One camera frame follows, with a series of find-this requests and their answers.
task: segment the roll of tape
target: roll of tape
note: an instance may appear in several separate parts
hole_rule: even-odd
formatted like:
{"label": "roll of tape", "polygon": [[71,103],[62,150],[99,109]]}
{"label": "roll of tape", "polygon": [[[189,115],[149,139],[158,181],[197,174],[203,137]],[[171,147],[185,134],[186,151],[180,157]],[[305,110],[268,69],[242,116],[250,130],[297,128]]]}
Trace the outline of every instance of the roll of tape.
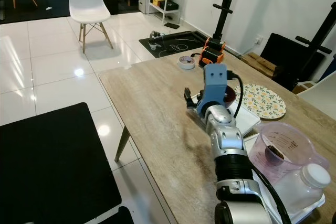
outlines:
{"label": "roll of tape", "polygon": [[190,56],[182,56],[177,60],[177,64],[182,69],[193,69],[195,67],[195,59]]}

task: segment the white wall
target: white wall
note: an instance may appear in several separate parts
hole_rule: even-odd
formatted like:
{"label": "white wall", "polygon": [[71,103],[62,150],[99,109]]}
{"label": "white wall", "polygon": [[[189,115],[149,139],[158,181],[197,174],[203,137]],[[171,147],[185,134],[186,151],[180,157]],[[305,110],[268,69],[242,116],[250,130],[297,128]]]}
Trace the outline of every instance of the white wall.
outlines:
{"label": "white wall", "polygon": [[[271,33],[294,40],[296,36],[311,40],[336,0],[233,0],[226,20],[222,39],[228,47],[243,54],[260,54]],[[220,11],[212,7],[222,0],[184,0],[182,19],[208,35],[215,31]],[[260,46],[254,46],[257,35],[264,37]],[[333,50],[327,60],[312,76],[318,79],[336,53],[336,27],[324,45]]]}

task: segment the pink measuring cup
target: pink measuring cup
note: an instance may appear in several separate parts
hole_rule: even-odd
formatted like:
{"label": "pink measuring cup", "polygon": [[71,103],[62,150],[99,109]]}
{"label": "pink measuring cup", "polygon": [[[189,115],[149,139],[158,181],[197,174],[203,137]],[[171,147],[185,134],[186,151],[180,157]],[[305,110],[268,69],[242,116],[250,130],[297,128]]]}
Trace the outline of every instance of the pink measuring cup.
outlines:
{"label": "pink measuring cup", "polygon": [[289,171],[309,163],[329,168],[328,160],[316,152],[306,135],[288,124],[276,122],[261,129],[249,159],[272,184]]}

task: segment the black mat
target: black mat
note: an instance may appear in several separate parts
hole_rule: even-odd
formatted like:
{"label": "black mat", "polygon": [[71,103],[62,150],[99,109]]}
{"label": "black mat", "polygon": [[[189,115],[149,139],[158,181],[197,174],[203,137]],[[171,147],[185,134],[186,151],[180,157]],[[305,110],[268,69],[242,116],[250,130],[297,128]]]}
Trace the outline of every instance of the black mat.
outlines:
{"label": "black mat", "polygon": [[0,127],[0,223],[83,224],[120,203],[86,103]]}
{"label": "black mat", "polygon": [[118,212],[99,224],[134,224],[132,216],[127,207],[119,207]]}
{"label": "black mat", "polygon": [[[32,0],[16,0],[16,9],[13,8],[13,0],[4,1],[5,20],[1,20],[0,24],[70,16],[69,0],[36,0],[38,7]],[[138,12],[138,4],[135,1],[131,3],[128,6],[127,1],[119,1],[118,14]]]}
{"label": "black mat", "polygon": [[156,58],[177,54],[204,46],[204,42],[198,41],[193,35],[178,37],[177,39],[159,40],[156,43],[160,47],[152,50],[149,45],[149,39],[139,39],[139,42]]}

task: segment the floral placemat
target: floral placemat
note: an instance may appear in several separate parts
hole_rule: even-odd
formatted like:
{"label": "floral placemat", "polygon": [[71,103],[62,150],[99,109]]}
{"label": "floral placemat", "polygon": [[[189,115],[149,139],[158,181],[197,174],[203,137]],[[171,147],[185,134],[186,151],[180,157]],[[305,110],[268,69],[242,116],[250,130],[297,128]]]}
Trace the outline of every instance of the floral placemat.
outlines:
{"label": "floral placemat", "polygon": [[[234,88],[237,97],[240,98],[239,86]],[[243,102],[241,104],[249,111],[254,112],[260,118],[277,119],[286,113],[286,105],[283,99],[266,87],[247,84],[244,85]]]}

